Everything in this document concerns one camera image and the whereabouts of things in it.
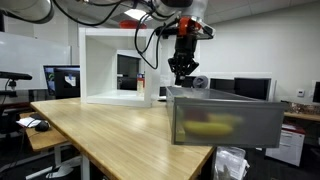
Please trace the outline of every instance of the ceiling light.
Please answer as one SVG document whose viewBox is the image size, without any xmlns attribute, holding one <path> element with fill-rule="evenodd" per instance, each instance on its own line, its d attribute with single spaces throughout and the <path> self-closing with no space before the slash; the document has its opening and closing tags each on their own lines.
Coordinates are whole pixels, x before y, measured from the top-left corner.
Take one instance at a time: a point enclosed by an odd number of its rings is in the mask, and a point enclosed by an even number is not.
<svg viewBox="0 0 320 180">
<path fill-rule="evenodd" d="M 146 12 L 139 10 L 139 9 L 129 9 L 128 11 L 124 12 L 126 15 L 136 19 L 136 20 L 140 20 L 142 16 L 144 16 L 146 14 Z"/>
</svg>

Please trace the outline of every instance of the white cabinet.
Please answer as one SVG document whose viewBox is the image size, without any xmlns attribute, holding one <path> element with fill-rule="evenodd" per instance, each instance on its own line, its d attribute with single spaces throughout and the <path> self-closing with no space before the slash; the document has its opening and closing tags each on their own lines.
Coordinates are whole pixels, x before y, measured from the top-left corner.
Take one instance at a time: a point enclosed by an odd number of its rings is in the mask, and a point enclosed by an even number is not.
<svg viewBox="0 0 320 180">
<path fill-rule="evenodd" d="M 152 30 L 140 30 L 137 41 L 143 49 Z M 159 94 L 159 70 L 151 69 L 144 62 L 145 92 L 117 89 L 117 52 L 135 50 L 135 30 L 80 28 L 81 101 L 85 103 L 113 104 L 150 107 Z M 155 42 L 151 41 L 144 53 L 146 59 L 155 65 Z"/>
<path fill-rule="evenodd" d="M 303 133 L 282 130 L 279 148 L 268 148 L 266 156 L 299 166 L 304 136 Z"/>
</svg>

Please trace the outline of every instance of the desk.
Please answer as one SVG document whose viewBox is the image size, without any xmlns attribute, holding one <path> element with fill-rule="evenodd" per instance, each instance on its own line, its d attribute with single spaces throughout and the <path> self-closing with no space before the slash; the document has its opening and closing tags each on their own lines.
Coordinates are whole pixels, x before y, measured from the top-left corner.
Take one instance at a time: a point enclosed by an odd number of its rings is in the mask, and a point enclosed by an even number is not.
<svg viewBox="0 0 320 180">
<path fill-rule="evenodd" d="M 320 122 L 320 115 L 297 114 L 297 113 L 290 113 L 290 112 L 285 112 L 284 115 L 286 117 L 292 117 L 292 118 L 303 119 L 303 120 L 308 120 L 308 121 L 318 121 L 318 122 Z"/>
<path fill-rule="evenodd" d="M 20 114 L 20 118 L 29 117 L 33 113 Z M 27 128 L 26 134 L 34 151 L 47 150 L 56 145 L 67 143 L 67 139 L 62 136 L 54 127 L 46 132 L 37 132 L 35 128 Z"/>
<path fill-rule="evenodd" d="M 31 106 L 110 179 L 195 179 L 214 150 L 172 145 L 165 103 L 137 108 L 75 98 Z"/>
</svg>

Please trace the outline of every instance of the paper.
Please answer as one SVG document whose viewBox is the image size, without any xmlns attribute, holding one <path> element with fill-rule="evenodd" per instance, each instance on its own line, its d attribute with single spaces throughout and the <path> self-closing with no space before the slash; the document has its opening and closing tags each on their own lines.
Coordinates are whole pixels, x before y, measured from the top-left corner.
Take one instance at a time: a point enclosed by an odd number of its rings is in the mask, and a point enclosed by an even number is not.
<svg viewBox="0 0 320 180">
<path fill-rule="evenodd" d="M 32 117 L 27 117 L 27 118 L 22 118 L 20 119 L 19 121 L 16 121 L 18 124 L 20 124 L 21 126 L 24 126 L 24 127 L 35 127 L 36 125 L 38 125 L 41 120 L 35 120 L 33 119 Z"/>
<path fill-rule="evenodd" d="M 282 128 L 296 130 L 296 127 L 289 124 L 282 124 Z"/>
<path fill-rule="evenodd" d="M 65 76 L 64 80 L 69 83 L 72 87 L 76 86 L 76 77 L 72 76 L 71 74 L 69 76 Z"/>
</svg>

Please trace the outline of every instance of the ceiling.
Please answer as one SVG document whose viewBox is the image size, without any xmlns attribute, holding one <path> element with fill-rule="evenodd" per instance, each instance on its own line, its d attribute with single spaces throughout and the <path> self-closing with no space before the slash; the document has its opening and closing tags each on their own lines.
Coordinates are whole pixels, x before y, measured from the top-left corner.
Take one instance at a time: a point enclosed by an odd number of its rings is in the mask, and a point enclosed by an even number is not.
<svg viewBox="0 0 320 180">
<path fill-rule="evenodd" d="M 93 0 L 96 3 L 110 3 L 118 0 Z M 209 0 L 204 22 L 214 24 L 245 16 L 270 12 L 319 0 Z M 101 21 L 111 11 L 112 7 L 94 7 L 77 2 L 76 0 L 59 0 L 68 11 L 79 19 L 91 22 Z M 130 19 L 123 12 L 130 9 L 119 6 L 106 25 L 118 26 L 124 19 Z M 147 25 L 158 25 L 159 22 L 150 21 Z"/>
</svg>

